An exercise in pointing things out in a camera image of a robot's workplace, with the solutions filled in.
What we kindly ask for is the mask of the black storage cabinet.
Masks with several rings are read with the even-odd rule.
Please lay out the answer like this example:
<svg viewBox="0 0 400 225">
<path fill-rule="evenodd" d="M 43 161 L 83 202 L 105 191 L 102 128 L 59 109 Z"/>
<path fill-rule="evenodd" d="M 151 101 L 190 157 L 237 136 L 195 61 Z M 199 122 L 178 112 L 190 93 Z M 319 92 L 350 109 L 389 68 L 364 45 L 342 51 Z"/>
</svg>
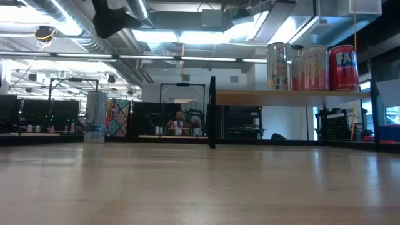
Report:
<svg viewBox="0 0 400 225">
<path fill-rule="evenodd" d="M 263 139 L 262 106 L 216 105 L 217 139 Z"/>
</svg>

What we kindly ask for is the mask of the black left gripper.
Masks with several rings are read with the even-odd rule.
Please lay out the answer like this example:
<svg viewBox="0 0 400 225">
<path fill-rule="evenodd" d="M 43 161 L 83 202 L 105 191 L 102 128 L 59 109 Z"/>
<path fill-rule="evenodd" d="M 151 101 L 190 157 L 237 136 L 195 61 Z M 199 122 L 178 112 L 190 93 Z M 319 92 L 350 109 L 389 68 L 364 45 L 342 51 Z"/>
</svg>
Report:
<svg viewBox="0 0 400 225">
<path fill-rule="evenodd" d="M 142 26 L 142 22 L 136 18 L 125 14 L 123 7 L 110 9 L 108 0 L 92 0 L 95 15 L 93 18 L 94 28 L 97 35 L 102 39 L 107 39 L 123 28 L 137 29 Z"/>
</svg>

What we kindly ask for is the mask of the white ceiling duct box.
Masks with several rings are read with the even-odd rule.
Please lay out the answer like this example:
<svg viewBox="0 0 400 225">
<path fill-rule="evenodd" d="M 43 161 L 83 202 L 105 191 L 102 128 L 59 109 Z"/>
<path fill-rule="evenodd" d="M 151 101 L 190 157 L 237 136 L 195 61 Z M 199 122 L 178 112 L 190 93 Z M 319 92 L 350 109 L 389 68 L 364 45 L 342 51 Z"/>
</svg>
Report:
<svg viewBox="0 0 400 225">
<path fill-rule="evenodd" d="M 322 16 L 380 16 L 382 0 L 317 0 Z"/>
</svg>

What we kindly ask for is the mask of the long ceiling light tube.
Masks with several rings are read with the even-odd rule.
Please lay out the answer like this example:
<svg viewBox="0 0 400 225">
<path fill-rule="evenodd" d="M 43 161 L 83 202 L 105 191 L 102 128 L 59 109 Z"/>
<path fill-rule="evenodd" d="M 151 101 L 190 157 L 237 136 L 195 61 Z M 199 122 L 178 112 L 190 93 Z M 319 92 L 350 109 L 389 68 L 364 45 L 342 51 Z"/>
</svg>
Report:
<svg viewBox="0 0 400 225">
<path fill-rule="evenodd" d="M 133 55 L 133 54 L 83 54 L 62 52 L 26 52 L 26 51 L 0 51 L 0 56 L 16 56 L 20 58 L 72 58 L 72 59 L 138 59 L 158 61 L 207 61 L 219 63 L 254 63 L 266 64 L 267 59 L 238 58 L 238 57 L 204 57 L 204 56 L 158 56 L 158 55 Z"/>
</svg>

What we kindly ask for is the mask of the tall silver beverage can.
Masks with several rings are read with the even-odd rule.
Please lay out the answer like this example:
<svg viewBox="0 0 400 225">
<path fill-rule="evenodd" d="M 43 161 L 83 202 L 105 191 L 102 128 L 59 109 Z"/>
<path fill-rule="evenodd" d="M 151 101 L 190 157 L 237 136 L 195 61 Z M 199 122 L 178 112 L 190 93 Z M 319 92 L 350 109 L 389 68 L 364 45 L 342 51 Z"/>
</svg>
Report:
<svg viewBox="0 0 400 225">
<path fill-rule="evenodd" d="M 276 42 L 267 47 L 267 89 L 288 90 L 288 63 L 284 43 Z"/>
</svg>

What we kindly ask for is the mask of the person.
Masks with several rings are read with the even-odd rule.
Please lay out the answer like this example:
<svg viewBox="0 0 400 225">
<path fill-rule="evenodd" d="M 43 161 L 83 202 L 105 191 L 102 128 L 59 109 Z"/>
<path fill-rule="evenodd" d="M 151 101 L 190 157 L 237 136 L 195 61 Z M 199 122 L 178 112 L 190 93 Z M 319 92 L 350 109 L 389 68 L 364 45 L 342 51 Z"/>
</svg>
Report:
<svg viewBox="0 0 400 225">
<path fill-rule="evenodd" d="M 200 128 L 201 122 L 197 119 L 190 119 L 189 122 L 186 121 L 186 115 L 183 111 L 177 111 L 175 113 L 175 118 L 167 122 L 164 133 L 169 136 L 190 136 L 191 130 L 195 128 Z"/>
</svg>

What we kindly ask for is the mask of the colourful patchwork panel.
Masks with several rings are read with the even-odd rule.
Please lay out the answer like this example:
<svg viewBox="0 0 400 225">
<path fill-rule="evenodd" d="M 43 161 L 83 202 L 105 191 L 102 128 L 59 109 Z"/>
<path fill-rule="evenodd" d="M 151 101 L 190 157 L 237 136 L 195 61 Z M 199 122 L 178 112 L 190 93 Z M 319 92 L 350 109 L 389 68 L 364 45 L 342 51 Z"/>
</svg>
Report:
<svg viewBox="0 0 400 225">
<path fill-rule="evenodd" d="M 130 101 L 109 99 L 106 108 L 106 136 L 126 137 Z"/>
</svg>

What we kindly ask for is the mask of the red Fanta can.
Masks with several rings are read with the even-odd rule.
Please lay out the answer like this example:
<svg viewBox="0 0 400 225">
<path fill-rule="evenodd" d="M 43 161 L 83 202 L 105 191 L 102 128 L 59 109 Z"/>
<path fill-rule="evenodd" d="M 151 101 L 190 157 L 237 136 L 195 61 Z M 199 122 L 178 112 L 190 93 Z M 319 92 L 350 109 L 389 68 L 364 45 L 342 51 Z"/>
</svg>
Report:
<svg viewBox="0 0 400 225">
<path fill-rule="evenodd" d="M 330 89 L 359 91 L 358 63 L 354 47 L 337 46 L 329 50 Z"/>
</svg>

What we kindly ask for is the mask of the black partition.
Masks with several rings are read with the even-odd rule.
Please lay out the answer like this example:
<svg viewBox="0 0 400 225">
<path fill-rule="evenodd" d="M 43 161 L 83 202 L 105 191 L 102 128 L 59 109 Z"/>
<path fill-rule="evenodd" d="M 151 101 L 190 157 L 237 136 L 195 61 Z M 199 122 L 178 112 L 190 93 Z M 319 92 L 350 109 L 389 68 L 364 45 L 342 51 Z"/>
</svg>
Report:
<svg viewBox="0 0 400 225">
<path fill-rule="evenodd" d="M 0 134 L 76 133 L 79 107 L 79 101 L 0 95 Z"/>
<path fill-rule="evenodd" d="M 165 129 L 181 110 L 177 103 L 133 102 L 131 131 L 133 136 L 155 135 L 156 127 Z"/>
</svg>

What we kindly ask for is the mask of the wooden shelf with black frame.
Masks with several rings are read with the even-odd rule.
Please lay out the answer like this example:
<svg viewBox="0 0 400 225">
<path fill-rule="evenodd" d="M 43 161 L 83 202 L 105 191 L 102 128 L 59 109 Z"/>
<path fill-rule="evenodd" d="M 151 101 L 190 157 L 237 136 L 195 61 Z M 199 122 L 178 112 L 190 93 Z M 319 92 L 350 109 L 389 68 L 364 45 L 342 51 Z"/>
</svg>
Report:
<svg viewBox="0 0 400 225">
<path fill-rule="evenodd" d="M 226 90 L 216 88 L 216 78 L 209 84 L 208 139 L 216 138 L 216 105 L 223 106 L 283 106 L 283 107 L 322 107 L 373 98 L 368 92 L 354 91 L 255 91 Z M 376 130 L 374 143 L 380 144 L 379 130 Z"/>
</svg>

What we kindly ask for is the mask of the black metal table frame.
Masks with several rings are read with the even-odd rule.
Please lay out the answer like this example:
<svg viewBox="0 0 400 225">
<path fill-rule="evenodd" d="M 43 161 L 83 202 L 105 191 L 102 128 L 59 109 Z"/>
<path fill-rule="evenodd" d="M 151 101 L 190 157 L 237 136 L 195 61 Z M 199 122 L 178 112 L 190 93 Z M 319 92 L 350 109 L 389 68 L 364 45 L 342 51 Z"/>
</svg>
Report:
<svg viewBox="0 0 400 225">
<path fill-rule="evenodd" d="M 39 144 L 59 144 L 82 142 L 78 135 L 55 136 L 12 136 L 0 135 L 0 146 L 25 146 Z M 304 140 L 255 140 L 255 139 L 212 139 L 195 137 L 107 137 L 107 143 L 168 143 L 168 144 L 207 144 L 211 149 L 217 145 L 250 145 L 250 146 L 323 146 L 346 149 L 357 149 L 377 153 L 400 154 L 400 144 L 376 144 L 374 142 L 355 141 L 304 141 Z"/>
</svg>

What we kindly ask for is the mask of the black pegboard cart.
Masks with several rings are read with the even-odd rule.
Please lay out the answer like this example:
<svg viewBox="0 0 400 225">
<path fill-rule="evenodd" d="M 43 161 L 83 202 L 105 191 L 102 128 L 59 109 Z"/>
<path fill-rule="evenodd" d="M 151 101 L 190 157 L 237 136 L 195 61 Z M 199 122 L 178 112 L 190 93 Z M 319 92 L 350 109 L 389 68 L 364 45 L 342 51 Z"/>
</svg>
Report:
<svg viewBox="0 0 400 225">
<path fill-rule="evenodd" d="M 340 140 L 349 141 L 352 138 L 348 112 L 345 109 L 334 107 L 318 109 L 314 115 L 317 127 L 314 131 L 318 141 Z"/>
</svg>

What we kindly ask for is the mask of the silver ventilation duct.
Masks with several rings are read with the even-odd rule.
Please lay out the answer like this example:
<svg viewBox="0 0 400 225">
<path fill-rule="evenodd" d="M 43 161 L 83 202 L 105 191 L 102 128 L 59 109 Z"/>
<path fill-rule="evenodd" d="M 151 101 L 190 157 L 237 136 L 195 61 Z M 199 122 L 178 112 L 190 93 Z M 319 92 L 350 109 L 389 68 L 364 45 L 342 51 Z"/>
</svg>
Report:
<svg viewBox="0 0 400 225">
<path fill-rule="evenodd" d="M 116 54 L 112 44 L 97 36 L 93 23 L 73 3 L 73 0 L 23 0 L 30 8 L 55 19 L 62 25 L 75 24 L 81 32 L 76 42 L 92 54 Z M 153 83 L 153 79 L 141 72 L 131 62 L 116 60 L 108 63 L 127 82 L 140 85 L 144 81 Z"/>
</svg>

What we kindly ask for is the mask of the blue bin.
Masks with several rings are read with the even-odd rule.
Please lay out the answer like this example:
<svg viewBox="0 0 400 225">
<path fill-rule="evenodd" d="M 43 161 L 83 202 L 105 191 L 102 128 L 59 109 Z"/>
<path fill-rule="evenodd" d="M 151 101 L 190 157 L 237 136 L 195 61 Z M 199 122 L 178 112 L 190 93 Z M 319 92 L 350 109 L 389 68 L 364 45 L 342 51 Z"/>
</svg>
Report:
<svg viewBox="0 0 400 225">
<path fill-rule="evenodd" d="M 379 137 L 381 141 L 400 143 L 400 124 L 379 126 Z"/>
</svg>

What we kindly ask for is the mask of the black rig frame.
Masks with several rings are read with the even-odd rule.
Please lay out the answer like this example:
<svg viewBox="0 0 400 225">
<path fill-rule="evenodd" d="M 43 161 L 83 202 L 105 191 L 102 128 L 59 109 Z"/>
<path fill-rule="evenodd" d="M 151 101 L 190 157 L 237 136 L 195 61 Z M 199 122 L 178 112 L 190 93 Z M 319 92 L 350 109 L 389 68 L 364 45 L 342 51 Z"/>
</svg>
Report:
<svg viewBox="0 0 400 225">
<path fill-rule="evenodd" d="M 70 77 L 70 78 L 50 78 L 50 83 L 49 83 L 49 93 L 48 93 L 48 100 L 50 101 L 52 99 L 52 91 L 55 88 L 53 86 L 53 82 L 58 81 L 58 84 L 61 84 L 63 81 L 68 81 L 70 83 L 82 83 L 84 81 L 89 82 L 89 84 L 96 83 L 95 91 L 99 91 L 99 80 L 98 79 L 83 79 L 83 78 L 77 78 L 77 77 Z"/>
<path fill-rule="evenodd" d="M 159 85 L 160 103 L 206 103 L 206 85 L 190 82 L 164 82 Z"/>
</svg>

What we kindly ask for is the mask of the bright ceiling light panel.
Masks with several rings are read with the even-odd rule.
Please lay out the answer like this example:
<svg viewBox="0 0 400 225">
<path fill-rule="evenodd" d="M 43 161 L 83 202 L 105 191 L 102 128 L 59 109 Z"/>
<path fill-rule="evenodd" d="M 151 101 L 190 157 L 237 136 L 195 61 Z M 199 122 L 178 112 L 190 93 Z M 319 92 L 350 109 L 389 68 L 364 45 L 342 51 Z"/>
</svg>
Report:
<svg viewBox="0 0 400 225">
<path fill-rule="evenodd" d="M 227 44 L 240 43 L 250 40 L 247 35 L 239 36 L 231 32 L 203 31 L 140 31 L 132 30 L 137 41 L 145 43 L 184 43 L 184 44 Z"/>
</svg>

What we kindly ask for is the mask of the white blue tall beverage can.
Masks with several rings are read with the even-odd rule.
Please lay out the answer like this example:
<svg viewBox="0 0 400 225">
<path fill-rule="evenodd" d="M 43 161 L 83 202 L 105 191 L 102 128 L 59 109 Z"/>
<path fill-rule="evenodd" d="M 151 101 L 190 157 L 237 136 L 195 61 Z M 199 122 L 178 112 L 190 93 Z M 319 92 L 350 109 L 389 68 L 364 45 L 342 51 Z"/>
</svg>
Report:
<svg viewBox="0 0 400 225">
<path fill-rule="evenodd" d="M 105 92 L 88 92 L 84 123 L 85 143 L 104 142 L 106 136 L 107 100 L 108 96 Z"/>
</svg>

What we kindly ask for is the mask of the grey ceiling box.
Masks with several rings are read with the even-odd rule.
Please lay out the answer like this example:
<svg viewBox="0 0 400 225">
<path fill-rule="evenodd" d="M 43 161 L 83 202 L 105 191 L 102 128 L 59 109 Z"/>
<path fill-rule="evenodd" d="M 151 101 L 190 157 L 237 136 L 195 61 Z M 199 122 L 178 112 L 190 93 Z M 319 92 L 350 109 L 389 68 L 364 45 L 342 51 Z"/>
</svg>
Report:
<svg viewBox="0 0 400 225">
<path fill-rule="evenodd" d="M 201 11 L 201 29 L 203 31 L 219 32 L 221 26 L 221 11 L 213 9 L 203 9 Z"/>
</svg>

